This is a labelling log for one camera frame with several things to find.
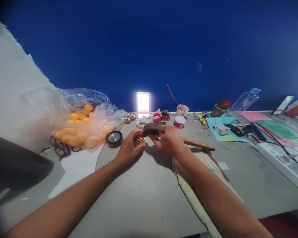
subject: red floor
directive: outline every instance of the red floor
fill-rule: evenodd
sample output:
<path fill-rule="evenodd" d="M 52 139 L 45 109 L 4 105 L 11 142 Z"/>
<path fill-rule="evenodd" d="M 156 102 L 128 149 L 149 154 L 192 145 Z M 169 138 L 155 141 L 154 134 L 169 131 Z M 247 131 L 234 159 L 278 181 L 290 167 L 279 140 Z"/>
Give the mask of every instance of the red floor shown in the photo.
<path fill-rule="evenodd" d="M 259 220 L 274 237 L 298 238 L 298 218 L 283 213 Z"/>

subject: plastic bag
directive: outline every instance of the plastic bag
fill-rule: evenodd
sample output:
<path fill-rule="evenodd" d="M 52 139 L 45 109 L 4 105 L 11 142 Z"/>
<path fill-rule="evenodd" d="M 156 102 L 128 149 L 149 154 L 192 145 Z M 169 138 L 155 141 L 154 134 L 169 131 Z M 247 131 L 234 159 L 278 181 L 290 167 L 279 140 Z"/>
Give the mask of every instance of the plastic bag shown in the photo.
<path fill-rule="evenodd" d="M 105 138 L 128 113 L 118 110 L 109 98 L 92 89 L 42 88 L 25 94 L 32 112 L 49 117 L 56 128 L 53 137 L 74 148 L 88 149 L 105 143 Z"/>

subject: paper cup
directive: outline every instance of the paper cup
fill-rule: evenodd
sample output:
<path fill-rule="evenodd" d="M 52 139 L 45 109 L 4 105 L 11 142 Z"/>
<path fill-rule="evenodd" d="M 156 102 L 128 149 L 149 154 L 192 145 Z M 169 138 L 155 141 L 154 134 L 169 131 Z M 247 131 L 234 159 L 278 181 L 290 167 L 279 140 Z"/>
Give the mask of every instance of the paper cup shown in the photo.
<path fill-rule="evenodd" d="M 186 113 L 189 111 L 189 108 L 186 105 L 182 105 L 182 104 L 179 104 L 178 106 L 179 107 L 176 108 L 176 115 L 184 117 Z"/>

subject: hammer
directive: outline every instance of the hammer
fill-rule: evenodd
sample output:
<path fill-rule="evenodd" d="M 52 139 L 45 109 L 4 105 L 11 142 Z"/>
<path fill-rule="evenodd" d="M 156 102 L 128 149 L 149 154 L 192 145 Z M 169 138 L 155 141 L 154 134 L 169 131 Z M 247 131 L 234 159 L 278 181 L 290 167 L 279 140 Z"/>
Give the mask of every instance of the hammer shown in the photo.
<path fill-rule="evenodd" d="M 148 123 L 147 125 L 144 126 L 143 131 L 141 132 L 141 136 L 142 137 L 146 137 L 148 134 L 152 134 L 155 136 L 159 136 L 159 132 L 158 131 L 165 131 L 166 128 L 165 127 L 161 127 L 162 125 L 166 125 L 166 122 L 152 122 L 152 123 Z M 204 144 L 195 140 L 191 140 L 188 138 L 183 138 L 183 142 L 185 144 L 188 145 L 192 145 L 195 147 L 198 147 L 200 149 L 205 149 L 208 151 L 214 151 L 215 147 L 212 145 L 208 145 L 208 144 Z"/>

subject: hand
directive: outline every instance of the hand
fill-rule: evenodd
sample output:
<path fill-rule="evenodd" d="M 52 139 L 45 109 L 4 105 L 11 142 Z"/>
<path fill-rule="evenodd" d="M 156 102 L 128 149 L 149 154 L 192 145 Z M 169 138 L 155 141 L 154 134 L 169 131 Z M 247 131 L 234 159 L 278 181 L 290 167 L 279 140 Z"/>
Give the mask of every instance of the hand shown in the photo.
<path fill-rule="evenodd" d="M 173 157 L 178 157 L 187 147 L 183 142 L 181 132 L 176 127 L 164 126 L 165 131 L 159 131 L 160 139 L 154 135 L 148 135 L 153 143 L 162 151 Z"/>
<path fill-rule="evenodd" d="M 116 160 L 122 166 L 130 164 L 133 159 L 139 154 L 139 152 L 144 148 L 144 144 L 139 144 L 134 146 L 133 141 L 141 135 L 142 130 L 133 130 L 130 134 L 124 139 L 122 145 L 120 146 L 119 152 L 114 160 Z"/>

